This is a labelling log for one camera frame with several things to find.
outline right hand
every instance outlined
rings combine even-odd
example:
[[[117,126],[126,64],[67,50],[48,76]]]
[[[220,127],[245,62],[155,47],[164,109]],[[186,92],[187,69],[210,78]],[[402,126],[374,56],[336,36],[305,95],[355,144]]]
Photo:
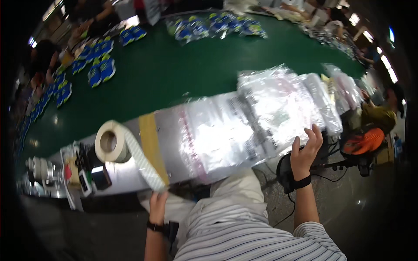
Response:
[[[299,137],[295,138],[292,145],[290,164],[295,181],[302,180],[309,176],[309,169],[324,141],[321,130],[315,124],[312,125],[312,130],[305,128],[305,132],[309,137],[306,146],[302,150],[299,150],[299,147],[301,146]]]
[[[360,94],[363,97],[363,99],[365,100],[370,99],[370,95],[367,93],[367,91],[360,89]]]
[[[54,83],[54,79],[52,78],[52,75],[51,75],[51,71],[48,69],[48,71],[46,72],[46,82],[48,83],[48,84],[52,84],[52,83]]]
[[[80,27],[73,30],[73,33],[71,34],[72,38],[78,39],[80,38],[81,34],[83,32],[80,30]]]
[[[82,23],[79,27],[81,33],[84,33],[84,31],[87,31],[89,29],[89,27],[92,25],[94,19],[90,19],[84,23]]]

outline tape roll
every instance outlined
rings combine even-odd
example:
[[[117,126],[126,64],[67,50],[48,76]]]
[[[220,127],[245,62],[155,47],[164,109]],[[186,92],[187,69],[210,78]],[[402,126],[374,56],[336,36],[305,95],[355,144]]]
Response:
[[[39,161],[41,162],[41,179],[47,180],[48,179],[48,163],[46,159],[40,158]]]
[[[41,179],[41,161],[39,160],[38,157],[33,157],[32,172],[33,172],[33,177],[35,179],[38,179],[38,180]]]
[[[129,160],[130,153],[125,142],[125,132],[115,121],[105,122],[99,129],[94,142],[97,158],[106,161],[123,163]]]
[[[132,132],[116,121],[105,122],[99,129],[94,143],[97,158],[102,162],[122,163],[132,158],[139,173],[154,191],[167,190],[168,177],[162,178],[145,157]]]
[[[32,171],[33,169],[33,161],[31,158],[28,158],[28,160],[26,160],[26,166],[29,168],[30,171]]]

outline watch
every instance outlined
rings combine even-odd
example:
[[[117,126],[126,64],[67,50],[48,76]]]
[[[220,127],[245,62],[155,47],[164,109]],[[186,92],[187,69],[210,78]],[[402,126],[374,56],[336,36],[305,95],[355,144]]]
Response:
[[[309,176],[307,176],[307,177],[305,177],[305,178],[303,178],[301,180],[298,180],[298,181],[293,180],[293,182],[292,182],[293,183],[293,188],[295,190],[296,189],[299,189],[299,188],[304,188],[307,185],[309,185],[311,183],[311,181],[312,181],[311,175],[309,175]]]
[[[155,232],[164,233],[164,227],[163,226],[152,224],[149,220],[147,222],[147,228],[149,228],[150,230],[155,231]]]

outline small device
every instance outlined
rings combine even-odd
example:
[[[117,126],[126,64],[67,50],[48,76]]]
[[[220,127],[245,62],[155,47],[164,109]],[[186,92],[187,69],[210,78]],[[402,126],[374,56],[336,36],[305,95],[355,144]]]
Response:
[[[279,164],[277,164],[276,175],[276,179],[283,186],[285,194],[295,190],[292,184],[294,178],[290,164],[290,154],[280,159]]]
[[[79,172],[80,186],[84,197],[87,197],[92,193],[91,178],[88,178],[85,170]]]
[[[103,165],[92,169],[92,178],[98,190],[105,190],[112,185],[106,167]]]

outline orange fan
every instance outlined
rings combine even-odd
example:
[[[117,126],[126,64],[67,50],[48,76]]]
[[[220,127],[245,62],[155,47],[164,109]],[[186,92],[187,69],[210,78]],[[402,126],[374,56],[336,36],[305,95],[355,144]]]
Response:
[[[376,150],[385,139],[385,134],[379,128],[373,128],[363,135],[355,135],[348,139],[343,146],[343,152],[359,155]]]

